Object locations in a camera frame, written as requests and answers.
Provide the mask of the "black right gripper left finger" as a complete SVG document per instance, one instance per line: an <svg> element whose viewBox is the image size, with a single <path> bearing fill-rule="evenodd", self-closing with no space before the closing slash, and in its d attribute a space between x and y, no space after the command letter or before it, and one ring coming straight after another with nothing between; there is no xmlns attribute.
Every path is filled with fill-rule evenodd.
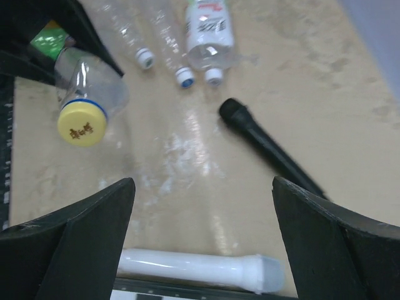
<svg viewBox="0 0 400 300"><path fill-rule="evenodd" d="M92 196L1 232L1 299L109 299L135 183Z"/></svg>

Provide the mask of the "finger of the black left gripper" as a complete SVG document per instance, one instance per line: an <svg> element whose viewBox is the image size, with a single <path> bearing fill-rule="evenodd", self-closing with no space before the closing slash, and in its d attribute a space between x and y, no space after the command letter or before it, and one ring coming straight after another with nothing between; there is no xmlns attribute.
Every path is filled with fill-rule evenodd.
<svg viewBox="0 0 400 300"><path fill-rule="evenodd" d="M62 28L74 38L80 48L98 56L123 77L123 70L101 41L84 6L79 1L59 1L59 4L61 16L64 18L61 22Z"/></svg>
<svg viewBox="0 0 400 300"><path fill-rule="evenodd" d="M55 85L55 60L31 44L1 45L1 75Z"/></svg>

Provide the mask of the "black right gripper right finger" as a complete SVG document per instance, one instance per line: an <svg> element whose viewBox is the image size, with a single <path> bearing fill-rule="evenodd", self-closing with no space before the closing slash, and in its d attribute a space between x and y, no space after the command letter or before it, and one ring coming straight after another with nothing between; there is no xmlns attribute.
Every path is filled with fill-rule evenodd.
<svg viewBox="0 0 400 300"><path fill-rule="evenodd" d="M399 227L281 177L272 196L299 299L399 299Z"/></svg>

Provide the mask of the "Pepsi bottle blue label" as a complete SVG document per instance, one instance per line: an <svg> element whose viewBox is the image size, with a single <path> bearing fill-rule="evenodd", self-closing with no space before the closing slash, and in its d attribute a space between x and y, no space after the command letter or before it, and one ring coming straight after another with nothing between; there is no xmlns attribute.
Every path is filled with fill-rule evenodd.
<svg viewBox="0 0 400 300"><path fill-rule="evenodd" d="M59 107L71 101L87 101L111 118L129 102L122 77L99 57L75 47L64 48L54 65Z"/></svg>

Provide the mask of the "clear bottle blue cap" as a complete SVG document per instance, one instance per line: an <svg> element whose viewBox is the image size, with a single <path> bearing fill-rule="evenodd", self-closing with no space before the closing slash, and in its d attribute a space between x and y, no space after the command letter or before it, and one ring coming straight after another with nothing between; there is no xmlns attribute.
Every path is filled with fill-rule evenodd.
<svg viewBox="0 0 400 300"><path fill-rule="evenodd" d="M183 31L179 25L170 1L145 1L147 18L151 22L161 57L165 66L174 75L180 88L190 88L194 74L186 61L182 42Z"/></svg>

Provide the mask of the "yellow bottle cap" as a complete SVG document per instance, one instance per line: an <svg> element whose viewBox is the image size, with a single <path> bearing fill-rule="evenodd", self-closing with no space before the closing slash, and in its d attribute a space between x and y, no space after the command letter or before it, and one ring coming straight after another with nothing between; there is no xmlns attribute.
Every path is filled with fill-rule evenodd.
<svg viewBox="0 0 400 300"><path fill-rule="evenodd" d="M100 142L108 125L106 113L87 99L67 103L59 114L57 130L68 143L88 147Z"/></svg>

